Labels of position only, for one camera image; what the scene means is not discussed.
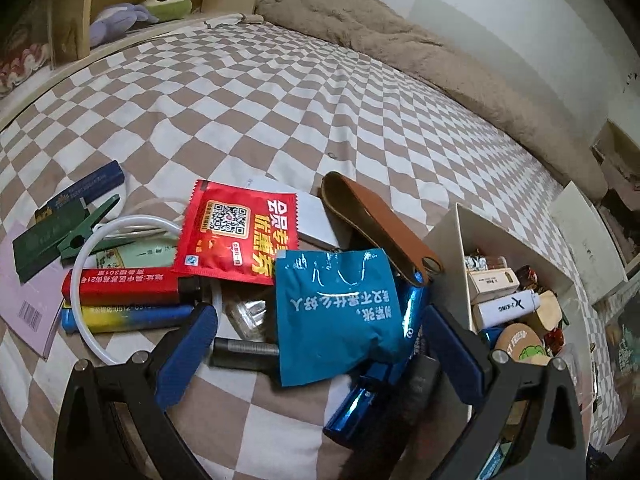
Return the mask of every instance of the brown leather strap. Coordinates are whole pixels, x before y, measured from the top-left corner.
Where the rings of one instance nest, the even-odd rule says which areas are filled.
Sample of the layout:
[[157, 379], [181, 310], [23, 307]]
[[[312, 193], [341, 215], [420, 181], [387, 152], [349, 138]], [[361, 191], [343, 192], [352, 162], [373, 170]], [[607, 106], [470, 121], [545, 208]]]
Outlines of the brown leather strap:
[[[385, 251], [393, 266], [413, 285], [443, 271], [439, 257], [391, 211], [372, 190], [336, 171], [327, 173], [320, 188], [322, 202], [367, 240]], [[415, 271], [422, 275], [422, 283]]]

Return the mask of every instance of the plush toy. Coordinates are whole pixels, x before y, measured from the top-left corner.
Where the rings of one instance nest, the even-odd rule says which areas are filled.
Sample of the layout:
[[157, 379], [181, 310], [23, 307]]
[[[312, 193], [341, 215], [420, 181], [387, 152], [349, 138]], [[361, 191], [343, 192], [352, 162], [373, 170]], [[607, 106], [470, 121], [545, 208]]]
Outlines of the plush toy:
[[136, 22], [157, 23], [159, 20], [145, 6], [116, 4], [105, 7], [89, 27], [91, 48], [124, 36]]
[[142, 4], [161, 22], [179, 20], [191, 12], [191, 0], [145, 0]]

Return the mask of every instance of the bed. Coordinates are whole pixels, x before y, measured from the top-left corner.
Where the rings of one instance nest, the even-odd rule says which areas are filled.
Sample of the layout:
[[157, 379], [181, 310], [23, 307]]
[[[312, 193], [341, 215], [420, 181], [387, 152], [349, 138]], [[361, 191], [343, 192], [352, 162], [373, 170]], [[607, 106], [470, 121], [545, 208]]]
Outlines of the bed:
[[[506, 134], [369, 56], [266, 23], [183, 29], [65, 79], [0, 134], [0, 146], [0, 239], [113, 159], [127, 174], [126, 207], [188, 198], [198, 178], [242, 185], [266, 174], [309, 192], [335, 170], [377, 192], [422, 237], [460, 202], [575, 280], [600, 367], [591, 443], [601, 447], [622, 420], [604, 329], [547, 212], [561, 186]], [[167, 205], [145, 211], [175, 217]], [[98, 339], [128, 357], [161, 335]], [[234, 336], [225, 318], [218, 335]], [[45, 479], [79, 358], [93, 359], [78, 335], [58, 330], [44, 362], [0, 321], [0, 420]], [[331, 480], [347, 454], [321, 430], [347, 388], [338, 377], [276, 391], [264, 375], [202, 365], [169, 415], [212, 478]]]

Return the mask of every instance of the purple plush toy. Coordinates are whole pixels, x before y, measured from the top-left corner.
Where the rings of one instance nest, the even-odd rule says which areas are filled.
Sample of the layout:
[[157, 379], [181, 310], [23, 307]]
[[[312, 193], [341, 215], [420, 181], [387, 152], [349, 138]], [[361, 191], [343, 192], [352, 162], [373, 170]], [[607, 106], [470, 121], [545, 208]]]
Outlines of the purple plush toy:
[[89, 27], [90, 46], [117, 40], [136, 22], [157, 23], [159, 20], [145, 6], [116, 4], [105, 7]]

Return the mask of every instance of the blue plastic bag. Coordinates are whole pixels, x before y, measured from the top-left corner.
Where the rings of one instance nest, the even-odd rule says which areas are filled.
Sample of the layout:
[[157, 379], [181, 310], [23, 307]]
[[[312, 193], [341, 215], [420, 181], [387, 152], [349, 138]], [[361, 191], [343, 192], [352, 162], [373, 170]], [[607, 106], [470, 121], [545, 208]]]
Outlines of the blue plastic bag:
[[406, 358], [402, 315], [384, 251], [283, 251], [276, 259], [280, 379], [297, 386], [365, 359]]

